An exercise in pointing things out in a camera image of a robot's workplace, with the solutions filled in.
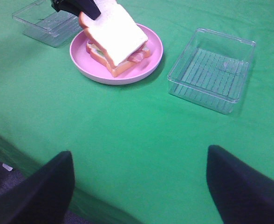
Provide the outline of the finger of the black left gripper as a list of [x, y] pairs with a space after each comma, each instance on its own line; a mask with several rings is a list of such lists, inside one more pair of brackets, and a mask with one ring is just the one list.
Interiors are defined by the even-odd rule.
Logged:
[[65, 11], [75, 16], [79, 16], [80, 10], [72, 0], [51, 0], [52, 8], [59, 12]]
[[93, 0], [68, 0], [71, 10], [70, 13], [79, 16], [80, 12], [84, 12], [92, 20], [97, 19], [101, 12]]

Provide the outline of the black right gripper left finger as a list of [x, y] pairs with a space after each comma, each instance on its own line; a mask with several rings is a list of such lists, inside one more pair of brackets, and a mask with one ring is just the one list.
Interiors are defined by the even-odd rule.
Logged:
[[74, 188], [72, 154], [62, 151], [0, 195], [0, 224], [61, 224]]

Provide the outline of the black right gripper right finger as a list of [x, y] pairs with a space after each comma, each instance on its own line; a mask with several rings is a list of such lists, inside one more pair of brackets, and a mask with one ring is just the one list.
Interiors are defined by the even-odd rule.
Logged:
[[206, 181], [225, 224], [274, 224], [274, 180], [211, 145]]

